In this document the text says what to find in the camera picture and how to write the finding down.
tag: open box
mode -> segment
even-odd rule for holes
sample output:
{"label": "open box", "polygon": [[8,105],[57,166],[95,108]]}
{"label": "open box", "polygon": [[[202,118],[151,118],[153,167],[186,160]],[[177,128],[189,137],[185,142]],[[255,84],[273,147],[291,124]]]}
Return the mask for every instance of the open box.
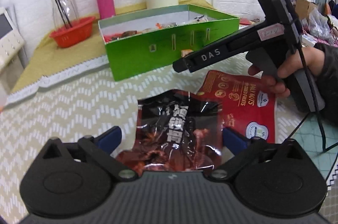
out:
{"label": "open box", "polygon": [[175,5],[100,20],[99,29],[104,39],[105,35],[156,28],[156,23],[175,22],[179,25],[202,15],[207,17],[208,22],[185,24],[104,42],[114,79],[120,81],[170,65],[181,57],[181,50],[199,50],[238,30],[239,18],[196,5]]}

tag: red basket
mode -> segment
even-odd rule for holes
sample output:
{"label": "red basket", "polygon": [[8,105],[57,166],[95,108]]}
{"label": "red basket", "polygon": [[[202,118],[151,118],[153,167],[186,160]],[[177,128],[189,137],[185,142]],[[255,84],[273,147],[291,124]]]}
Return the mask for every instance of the red basket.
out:
{"label": "red basket", "polygon": [[71,47],[92,35],[93,21],[95,17],[85,17],[77,21],[72,21],[71,28],[65,26],[53,31],[49,36],[53,38],[61,48]]}

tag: sleeve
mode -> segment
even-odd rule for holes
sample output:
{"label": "sleeve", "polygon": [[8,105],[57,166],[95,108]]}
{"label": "sleeve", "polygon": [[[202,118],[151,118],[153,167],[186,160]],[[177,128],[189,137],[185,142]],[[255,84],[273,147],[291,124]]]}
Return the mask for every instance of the sleeve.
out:
{"label": "sleeve", "polygon": [[338,5],[335,5],[335,6],[332,8],[331,14],[332,14],[333,16],[335,16],[335,17],[338,19]]}
{"label": "sleeve", "polygon": [[324,118],[338,125],[338,48],[320,43],[314,47],[325,54],[323,70],[316,81],[325,101],[321,113]]}

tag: dried meat package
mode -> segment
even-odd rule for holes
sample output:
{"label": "dried meat package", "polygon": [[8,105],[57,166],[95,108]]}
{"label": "dried meat package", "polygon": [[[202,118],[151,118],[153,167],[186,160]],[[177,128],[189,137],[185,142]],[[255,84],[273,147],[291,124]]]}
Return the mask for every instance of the dried meat package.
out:
{"label": "dried meat package", "polygon": [[169,90],[139,100],[134,146],[116,159],[139,175],[213,169],[221,163],[222,127],[220,102]]}
{"label": "dried meat package", "polygon": [[275,143],[276,97],[260,79],[210,70],[197,94],[222,101],[224,127],[249,139],[259,136]]}

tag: hand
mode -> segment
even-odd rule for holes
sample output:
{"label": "hand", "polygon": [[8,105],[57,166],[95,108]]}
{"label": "hand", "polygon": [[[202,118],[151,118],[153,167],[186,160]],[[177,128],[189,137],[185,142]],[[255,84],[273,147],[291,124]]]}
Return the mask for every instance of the hand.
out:
{"label": "hand", "polygon": [[[303,54],[305,57],[306,64],[313,76],[317,77],[323,69],[325,54],[323,51],[314,47],[303,47]],[[303,64],[300,60],[299,52],[288,57],[277,70],[277,75],[281,79],[290,76],[298,69],[302,69]],[[255,75],[261,70],[252,65],[248,69],[249,75]],[[290,95],[290,90],[282,82],[277,82],[276,79],[270,75],[262,74],[262,83],[266,85],[271,92],[275,93],[277,97],[286,98]]]}

